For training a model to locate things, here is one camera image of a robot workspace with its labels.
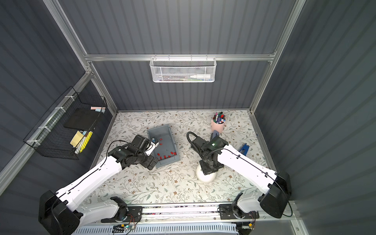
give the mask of gray wall panel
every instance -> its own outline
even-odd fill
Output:
[[[375,8],[307,1],[256,110],[313,235],[373,233]]]
[[[82,92],[99,95],[92,82]],[[111,118],[106,111],[79,160],[46,158],[38,153],[30,157],[0,196],[0,234],[48,234],[38,222],[40,196],[48,190],[55,192],[89,170]],[[20,220],[27,232],[20,229]]]
[[[0,2],[0,170],[84,70],[42,1]]]
[[[149,62],[94,62],[119,110],[249,108],[267,61],[218,62],[213,83],[154,83]]]
[[[89,54],[272,53],[293,4],[293,0],[61,1]]]

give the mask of small blue object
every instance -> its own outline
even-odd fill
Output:
[[[249,145],[244,144],[243,147],[240,149],[239,152],[240,152],[241,154],[243,154],[244,156],[246,156],[247,153],[248,153],[248,150],[249,150]]]

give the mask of white ball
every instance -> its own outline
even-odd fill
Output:
[[[196,168],[196,176],[197,176],[197,178],[199,179],[200,182],[210,183],[215,179],[215,177],[217,176],[217,173],[214,172],[214,173],[211,173],[211,174],[204,175],[204,173],[201,170],[201,165],[199,164]]]

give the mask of pink cup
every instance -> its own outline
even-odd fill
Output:
[[[216,131],[218,131],[219,133],[222,133],[225,123],[226,123],[226,121],[224,121],[222,124],[217,124],[217,123],[215,123],[215,122],[212,120],[212,124],[211,124],[211,126],[212,126],[212,132],[213,132],[214,130],[216,130]]]

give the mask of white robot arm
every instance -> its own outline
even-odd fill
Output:
[[[153,169],[158,159],[150,154],[157,145],[155,138],[148,140],[137,135],[131,143],[114,148],[100,163],[71,184],[56,193],[47,191],[39,201],[39,222],[50,234],[65,235],[103,218],[126,220],[127,204],[118,197],[89,206],[80,204],[104,181],[125,167],[141,164]]]
[[[195,133],[188,132],[187,139],[192,149],[201,157],[200,167],[204,176],[215,174],[226,165],[252,182],[262,193],[258,199],[255,198],[257,194],[239,194],[232,203],[232,211],[236,217],[242,218],[244,214],[258,208],[273,217],[282,217],[291,196],[290,177],[286,172],[277,173],[257,164],[219,136],[205,141]]]

